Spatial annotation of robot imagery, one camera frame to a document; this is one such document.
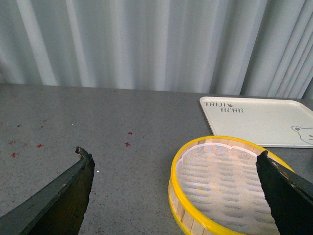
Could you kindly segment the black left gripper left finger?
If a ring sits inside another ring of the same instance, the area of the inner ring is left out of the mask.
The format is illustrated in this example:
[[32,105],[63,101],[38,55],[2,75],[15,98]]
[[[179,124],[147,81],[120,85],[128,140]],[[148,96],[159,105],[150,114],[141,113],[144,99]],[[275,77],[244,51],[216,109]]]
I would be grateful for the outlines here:
[[77,235],[89,204],[95,162],[81,147],[80,159],[25,202],[0,218],[2,235]]

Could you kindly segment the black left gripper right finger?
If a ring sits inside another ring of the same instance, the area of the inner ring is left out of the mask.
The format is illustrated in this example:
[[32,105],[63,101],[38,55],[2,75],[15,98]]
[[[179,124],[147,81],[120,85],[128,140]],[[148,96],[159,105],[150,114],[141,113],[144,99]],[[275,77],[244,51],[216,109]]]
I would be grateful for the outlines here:
[[256,168],[265,199],[281,235],[313,233],[313,184],[279,164],[265,150]]

